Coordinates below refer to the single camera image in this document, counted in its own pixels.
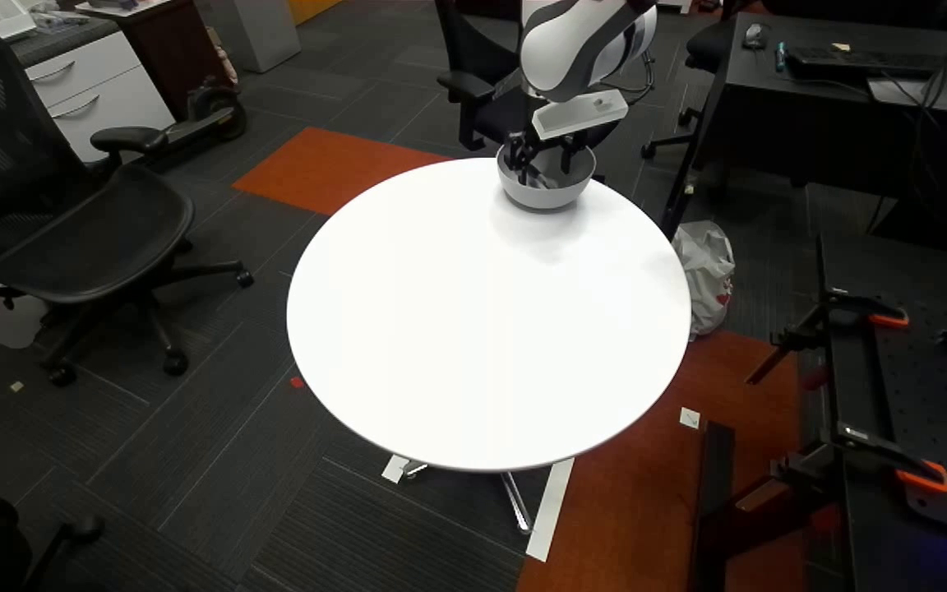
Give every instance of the table base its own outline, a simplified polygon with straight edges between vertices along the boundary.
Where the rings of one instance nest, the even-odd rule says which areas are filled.
[[[402,478],[404,478],[404,480],[414,480],[414,478],[424,474],[426,467],[429,467],[429,464],[404,459]],[[527,535],[527,531],[533,530],[529,504],[527,504],[527,496],[520,492],[514,474],[501,474],[501,482],[504,482],[504,492],[506,492],[506,499],[509,499],[517,530]]]

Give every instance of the chair armrest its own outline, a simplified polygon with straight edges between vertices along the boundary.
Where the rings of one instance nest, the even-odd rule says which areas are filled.
[[[437,74],[437,81],[460,103],[486,103],[488,96],[497,96],[497,84],[470,71],[446,71],[446,74]]]
[[[152,155],[167,144],[167,134],[156,128],[102,128],[87,137],[87,144],[107,155],[118,155],[118,152]]]

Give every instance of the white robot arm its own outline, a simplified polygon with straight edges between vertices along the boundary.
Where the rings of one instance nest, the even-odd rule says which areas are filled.
[[[529,131],[501,146],[509,200],[529,211],[572,205],[595,169],[588,128],[629,115],[618,89],[598,89],[644,53],[657,25],[655,0],[521,0],[520,71],[533,109]]]
[[[521,78],[567,103],[640,57],[655,25],[655,0],[521,0]]]

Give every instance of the chair base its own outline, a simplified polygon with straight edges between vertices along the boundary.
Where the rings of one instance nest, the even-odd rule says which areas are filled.
[[[49,571],[49,561],[56,560],[56,553],[63,548],[63,545],[87,545],[87,543],[95,543],[98,535],[106,531],[106,518],[102,516],[87,516],[87,518],[82,518],[82,521],[63,521],[56,531],[53,531],[53,540],[49,540],[49,545],[45,545],[45,553],[38,555],[38,561],[34,564],[34,574],[26,577],[26,592],[38,592],[38,585],[43,585],[43,577],[45,577],[45,571]]]
[[[699,111],[697,111],[697,109],[682,109],[682,111],[678,115],[678,125],[679,125],[679,128],[691,128],[693,122],[699,122]],[[665,146],[665,144],[691,144],[693,137],[697,137],[697,131],[644,141],[644,144],[640,144],[640,157],[650,160],[650,157],[657,155],[657,146]]]
[[[475,137],[475,134],[460,134],[460,144],[463,144],[468,152],[481,152],[481,146],[484,146],[484,137]]]
[[[139,305],[141,317],[149,323],[149,330],[153,333],[153,337],[163,349],[163,372],[167,374],[183,374],[186,372],[186,354],[178,346],[178,333],[167,324],[162,302],[153,298],[153,289],[170,286],[170,282],[183,282],[195,276],[220,276],[231,274],[235,279],[240,289],[253,286],[253,276],[247,274],[243,264],[231,258],[231,264],[210,264],[210,266],[170,266],[173,257],[167,257],[153,274],[149,274],[149,279],[136,282],[132,289],[102,298],[102,302],[87,302],[82,305],[68,324],[63,330],[63,335],[49,346],[49,350],[43,354],[43,368],[49,372],[53,384],[72,384],[75,382],[75,363],[72,363],[72,349],[75,343],[110,310],[132,302]]]

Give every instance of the carpet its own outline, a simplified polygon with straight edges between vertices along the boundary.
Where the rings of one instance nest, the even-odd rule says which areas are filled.
[[[328,217],[372,183],[435,160],[442,157],[328,128],[302,128],[247,169],[234,190]]]
[[[366,467],[322,452],[302,496],[259,548],[253,574],[285,583],[292,592],[514,588],[520,553],[484,535],[484,530],[458,526],[449,509],[414,504],[416,492],[411,496],[411,491],[435,485],[426,478],[402,491]],[[481,478],[470,499],[494,506],[494,485],[497,480]]]
[[[572,467],[548,561],[529,560],[520,592],[686,588],[703,431],[679,406],[736,431],[733,491],[798,447],[798,372],[787,357],[764,384],[745,374],[769,354],[759,337],[716,333],[686,349],[665,399],[624,433]],[[726,588],[804,588],[802,535],[729,561]]]

